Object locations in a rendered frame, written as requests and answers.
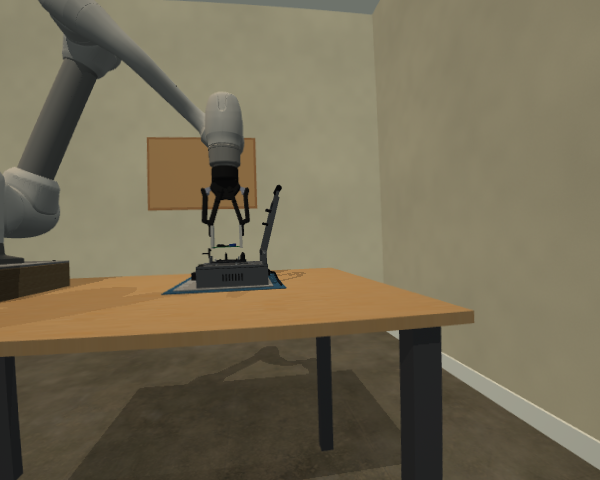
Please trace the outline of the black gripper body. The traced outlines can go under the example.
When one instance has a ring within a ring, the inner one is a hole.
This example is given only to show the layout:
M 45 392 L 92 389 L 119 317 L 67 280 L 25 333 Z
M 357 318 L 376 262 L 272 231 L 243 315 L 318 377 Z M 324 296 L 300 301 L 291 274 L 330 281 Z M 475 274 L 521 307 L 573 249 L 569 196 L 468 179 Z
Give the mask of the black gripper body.
M 212 183 L 210 189 L 214 195 L 216 196 L 218 187 L 221 186 L 223 188 L 220 200 L 231 200 L 228 187 L 232 188 L 234 196 L 237 195 L 240 190 L 237 167 L 229 165 L 214 166 L 211 169 L 211 175 Z

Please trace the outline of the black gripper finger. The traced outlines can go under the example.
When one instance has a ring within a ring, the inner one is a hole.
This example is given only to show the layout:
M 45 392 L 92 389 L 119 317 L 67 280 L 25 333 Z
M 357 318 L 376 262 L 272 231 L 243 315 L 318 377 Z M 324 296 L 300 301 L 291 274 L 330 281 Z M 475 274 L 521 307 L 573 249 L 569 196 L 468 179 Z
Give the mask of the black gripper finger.
M 228 187 L 228 192 L 230 195 L 230 198 L 232 200 L 237 218 L 239 220 L 239 240 L 240 240 L 240 248 L 243 248 L 243 241 L 242 241 L 242 236 L 244 236 L 244 224 L 249 223 L 250 222 L 250 215 L 249 215 L 249 205 L 248 205 L 248 194 L 249 194 L 249 188 L 244 188 L 244 187 L 240 187 L 240 191 L 241 194 L 244 195 L 244 208 L 245 208 L 245 218 L 246 219 L 242 219 L 239 207 L 237 205 L 233 190 L 231 187 Z M 249 222 L 248 222 L 249 221 Z
M 215 197 L 215 202 L 212 208 L 212 212 L 210 215 L 210 219 L 206 220 L 206 215 L 207 215 L 207 209 L 208 209 L 208 195 L 210 194 L 210 187 L 208 188 L 201 188 L 201 193 L 202 193 L 202 223 L 207 224 L 209 226 L 209 237 L 211 237 L 211 249 L 215 249 L 212 247 L 215 247 L 215 238 L 214 238 L 214 221 L 216 218 L 216 214 L 218 211 L 218 207 L 220 204 L 220 197 L 221 197 L 221 193 L 222 193 L 223 188 L 220 186 L 218 187 L 217 190 L 217 194 Z

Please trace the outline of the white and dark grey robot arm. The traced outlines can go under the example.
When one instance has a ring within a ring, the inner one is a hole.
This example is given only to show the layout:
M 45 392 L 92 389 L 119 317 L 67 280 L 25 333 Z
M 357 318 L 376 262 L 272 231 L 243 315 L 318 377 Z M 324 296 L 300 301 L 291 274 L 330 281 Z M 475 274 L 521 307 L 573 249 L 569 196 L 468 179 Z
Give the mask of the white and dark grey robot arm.
M 121 60 L 196 128 L 210 167 L 238 168 L 244 149 L 236 96 L 210 95 L 204 113 L 95 0 L 38 1 L 63 32 L 64 61 L 18 166 L 0 172 L 0 265 L 24 263 L 5 254 L 4 238 L 39 236 L 57 224 L 60 188 L 53 180 L 96 80 Z

